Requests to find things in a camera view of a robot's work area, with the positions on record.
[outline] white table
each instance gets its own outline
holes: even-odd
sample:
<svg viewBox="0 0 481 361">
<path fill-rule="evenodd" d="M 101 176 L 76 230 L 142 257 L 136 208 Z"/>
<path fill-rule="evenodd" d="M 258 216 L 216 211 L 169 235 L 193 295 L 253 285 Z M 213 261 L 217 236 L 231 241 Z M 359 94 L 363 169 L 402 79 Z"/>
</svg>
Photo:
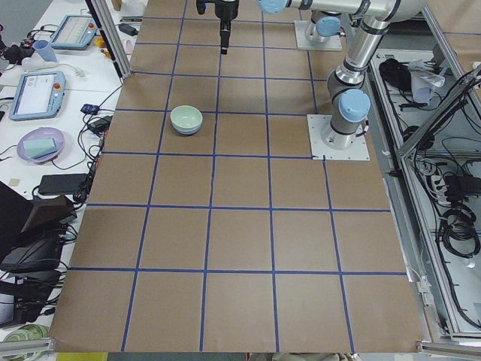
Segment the white table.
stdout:
<svg viewBox="0 0 481 361">
<path fill-rule="evenodd" d="M 113 21 L 117 24 L 121 17 L 121 13 L 114 11 L 110 1 L 107 0 L 112 12 Z M 53 0 L 45 14 L 38 21 L 38 29 L 45 24 L 60 24 L 63 17 L 75 14 L 87 14 L 87 6 L 84 0 Z M 129 39 L 135 43 L 136 37 L 132 37 L 119 32 L 122 40 Z M 3 120 L 0 122 L 0 152 L 7 147 L 17 144 L 18 141 L 27 133 L 39 127 L 53 127 L 62 131 L 65 136 L 65 146 L 60 154 L 55 158 L 55 163 L 67 168 L 81 161 L 84 157 L 83 151 L 78 147 L 77 135 L 83 127 L 80 108 L 83 104 L 89 103 L 93 105 L 100 104 L 107 98 L 119 85 L 120 80 L 116 74 L 115 68 L 110 59 L 108 59 L 100 50 L 91 44 L 85 50 L 55 50 L 57 58 L 61 63 L 67 63 L 74 67 L 81 68 L 85 72 L 85 77 L 78 77 L 69 67 L 58 67 L 49 70 L 62 71 L 65 74 L 66 86 L 65 96 L 59 113 L 50 119 L 42 120 L 24 120 L 13 121 L 8 117 L 8 110 L 5 111 Z M 0 92 L 0 98 L 14 96 L 17 91 L 17 84 L 20 76 L 24 74 L 25 69 L 22 66 L 16 66 L 10 71 L 6 71 L 0 78 L 0 85 L 4 85 L 4 89 Z M 103 105 L 104 109 L 115 109 L 120 91 L 117 91 Z M 113 113 L 101 112 L 99 115 L 112 115 Z M 91 132 L 86 132 L 83 136 L 85 148 L 88 150 L 90 146 L 98 144 L 99 138 Z M 19 194 L 27 199 L 32 198 L 32 189 L 39 185 L 41 178 L 45 174 L 68 174 L 68 173 L 87 173 L 88 159 L 81 164 L 76 165 L 69 170 L 61 170 L 56 168 L 52 162 L 43 164 L 29 163 L 18 157 L 16 149 L 9 150 L 6 154 L 0 156 L 12 158 L 0 162 L 0 181 L 9 184 L 12 180 L 18 180 L 18 186 L 12 187 Z M 83 217 L 83 209 L 77 212 L 78 218 L 71 224 L 75 229 L 80 228 Z M 65 245 L 62 252 L 61 261 L 69 264 L 74 249 L 74 244 Z M 56 296 L 60 291 L 55 290 L 52 297 Z M 53 315 L 40 316 L 36 323 L 49 326 L 52 322 Z M 12 329 L 0 329 L 0 340 L 2 340 Z M 42 359 L 55 359 L 54 355 L 47 355 Z"/>
</svg>

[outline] purple plate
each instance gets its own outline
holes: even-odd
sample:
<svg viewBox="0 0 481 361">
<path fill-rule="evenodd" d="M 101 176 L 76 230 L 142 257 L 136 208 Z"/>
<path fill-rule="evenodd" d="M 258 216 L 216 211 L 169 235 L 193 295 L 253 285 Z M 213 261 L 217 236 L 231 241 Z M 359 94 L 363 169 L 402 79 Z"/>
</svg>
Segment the purple plate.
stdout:
<svg viewBox="0 0 481 361">
<path fill-rule="evenodd" d="M 25 152 L 23 142 L 37 141 L 38 139 L 45 139 L 45 138 L 53 138 L 57 146 L 57 151 L 50 154 L 45 154 L 40 158 L 36 158 L 36 159 L 30 158 Z M 46 162 L 47 160 L 51 160 L 55 158 L 62 151 L 64 145 L 65 145 L 65 138 L 63 136 L 63 133 L 60 132 L 58 129 L 49 128 L 49 127 L 38 128 L 36 130 L 32 130 L 28 134 L 25 134 L 22 137 L 22 139 L 20 139 L 17 145 L 17 154 L 20 158 L 22 158 L 23 160 L 26 160 L 27 162 L 43 163 L 43 162 Z"/>
</svg>

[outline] blue joint cap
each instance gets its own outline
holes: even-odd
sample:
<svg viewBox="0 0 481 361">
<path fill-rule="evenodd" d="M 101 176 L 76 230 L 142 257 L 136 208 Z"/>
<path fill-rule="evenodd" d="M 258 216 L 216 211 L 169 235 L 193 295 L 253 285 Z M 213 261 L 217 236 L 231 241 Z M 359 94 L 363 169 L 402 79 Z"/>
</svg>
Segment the blue joint cap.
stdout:
<svg viewBox="0 0 481 361">
<path fill-rule="evenodd" d="M 262 11 L 267 14 L 275 14 L 286 8 L 289 0 L 257 0 Z"/>
<path fill-rule="evenodd" d="M 349 89 L 339 101 L 339 112 L 345 120 L 351 123 L 360 123 L 368 116 L 371 109 L 371 100 L 359 89 Z"/>
<path fill-rule="evenodd" d="M 321 36 L 336 35 L 340 31 L 340 20 L 336 17 L 323 17 L 316 23 L 316 30 Z"/>
</svg>

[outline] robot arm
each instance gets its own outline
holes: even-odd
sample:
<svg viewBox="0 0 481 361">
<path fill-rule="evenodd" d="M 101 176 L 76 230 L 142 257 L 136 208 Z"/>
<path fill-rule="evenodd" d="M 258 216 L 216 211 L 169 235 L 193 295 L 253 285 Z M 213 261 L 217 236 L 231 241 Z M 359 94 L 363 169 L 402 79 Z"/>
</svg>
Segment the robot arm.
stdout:
<svg viewBox="0 0 481 361">
<path fill-rule="evenodd" d="M 348 148 L 358 125 L 366 119 L 371 102 L 359 88 L 366 69 L 390 23 L 408 20 L 420 12 L 427 0 L 258 0 L 268 14 L 285 8 L 330 11 L 364 16 L 348 54 L 328 79 L 328 90 L 334 106 L 329 129 L 322 134 L 324 142 L 334 149 Z"/>
<path fill-rule="evenodd" d="M 196 0 L 200 15 L 205 13 L 205 4 L 208 2 L 216 6 L 216 16 L 220 19 L 220 53 L 226 55 L 231 37 L 231 21 L 237 17 L 239 0 Z"/>
</svg>

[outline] blue cup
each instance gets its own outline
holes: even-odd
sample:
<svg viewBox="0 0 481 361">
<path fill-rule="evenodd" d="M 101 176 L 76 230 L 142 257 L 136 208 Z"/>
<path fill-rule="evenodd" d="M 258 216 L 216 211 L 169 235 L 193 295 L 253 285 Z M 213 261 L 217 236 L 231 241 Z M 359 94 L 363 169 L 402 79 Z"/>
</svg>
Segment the blue cup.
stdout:
<svg viewBox="0 0 481 361">
<path fill-rule="evenodd" d="M 52 45 L 47 40 L 37 40 L 33 43 L 32 47 L 40 55 L 40 57 L 46 62 L 58 62 L 55 52 L 52 49 Z"/>
</svg>

